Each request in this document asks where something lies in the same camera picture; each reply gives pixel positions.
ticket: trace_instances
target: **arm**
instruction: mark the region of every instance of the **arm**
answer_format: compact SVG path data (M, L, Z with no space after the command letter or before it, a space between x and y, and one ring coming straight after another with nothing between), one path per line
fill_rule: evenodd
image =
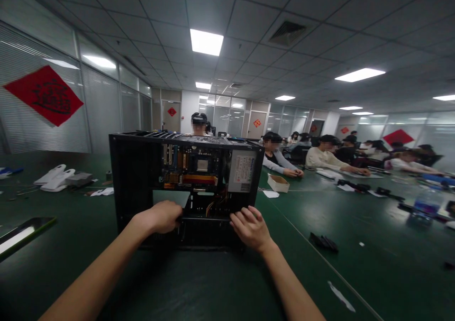
M290 321L323 321L324 316L286 262L272 240L261 213L249 206L231 214L231 226L240 239L263 258L270 270L278 293Z
M152 233L176 226L181 206L164 201L133 217L119 236L41 316L40 321L95 320L139 245Z

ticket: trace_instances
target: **white box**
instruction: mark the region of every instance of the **white box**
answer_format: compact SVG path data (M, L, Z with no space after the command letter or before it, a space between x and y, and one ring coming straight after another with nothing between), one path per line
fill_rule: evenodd
M269 175L267 183L275 192L287 193L289 190L289 182L281 176Z

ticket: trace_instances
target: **black computer case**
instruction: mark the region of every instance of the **black computer case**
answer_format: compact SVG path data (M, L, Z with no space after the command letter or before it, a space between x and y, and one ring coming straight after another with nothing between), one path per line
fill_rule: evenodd
M229 214L255 204L264 148L238 138L137 131L109 135L118 232L153 205L155 190L186 191L181 225L142 248L233 250Z

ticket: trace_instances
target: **water bottle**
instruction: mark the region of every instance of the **water bottle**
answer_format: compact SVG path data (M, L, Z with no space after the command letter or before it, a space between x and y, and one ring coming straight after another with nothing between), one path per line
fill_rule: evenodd
M412 209L412 215L428 220L433 219L443 202L444 195L441 192L441 188L431 186L417 196L414 208Z

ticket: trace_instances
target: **hand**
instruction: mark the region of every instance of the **hand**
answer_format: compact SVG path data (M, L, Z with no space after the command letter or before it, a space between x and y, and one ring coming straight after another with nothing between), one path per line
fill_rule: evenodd
M295 173L298 177L303 177L303 171L301 169L296 169Z
M262 214L255 207L248 206L248 209L243 207L241 211L231 213L230 217L230 224L236 234L253 250L262 255L267 249L275 246Z
M167 233L178 227L176 219L182 214L182 211L180 205L166 200L136 214L133 220L148 236L154 232Z
M289 168L285 168L283 170L283 174L288 176L288 177L297 177L297 173L295 171L293 171L292 169L289 169Z

